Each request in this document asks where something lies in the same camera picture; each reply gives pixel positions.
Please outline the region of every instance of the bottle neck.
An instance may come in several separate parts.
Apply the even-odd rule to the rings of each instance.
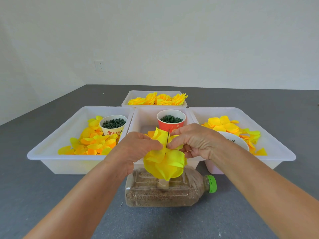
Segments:
[[[203,176],[203,181],[204,181],[204,187],[205,187],[205,191],[209,192],[210,190],[210,184],[209,184],[209,180],[206,176]]]

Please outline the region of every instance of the green bottle cap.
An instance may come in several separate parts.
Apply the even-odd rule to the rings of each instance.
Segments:
[[[216,180],[215,180],[214,176],[213,175],[206,175],[206,177],[207,177],[207,179],[209,181],[209,186],[210,186],[209,192],[210,193],[215,193],[216,190],[217,190],[217,183],[216,183]]]

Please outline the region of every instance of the dark gray tabletop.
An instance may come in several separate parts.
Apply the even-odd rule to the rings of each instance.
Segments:
[[[22,238],[83,177],[55,175],[28,151],[82,106],[121,106],[130,90],[179,90],[189,107],[240,108],[296,154],[275,170],[319,199],[319,91],[85,85],[0,126],[0,238]],[[209,174],[204,162],[197,170]],[[127,207],[123,181],[93,238],[276,238],[227,177],[215,177],[217,193],[180,208]]]

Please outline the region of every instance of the red paper cup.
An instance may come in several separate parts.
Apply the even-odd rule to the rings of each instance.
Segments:
[[[179,123],[167,123],[167,122],[163,122],[160,119],[163,118],[164,116],[167,115],[171,115],[174,116],[175,118],[178,117],[180,119],[183,119],[183,121],[179,122]],[[159,121],[159,129],[165,131],[165,132],[173,132],[175,131],[177,128],[184,126],[184,122],[186,120],[186,115],[178,110],[164,110],[161,111],[157,114],[157,119]]]

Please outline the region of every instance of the electrical socket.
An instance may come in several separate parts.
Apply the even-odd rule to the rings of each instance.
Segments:
[[[103,60],[94,60],[96,71],[106,71]]]

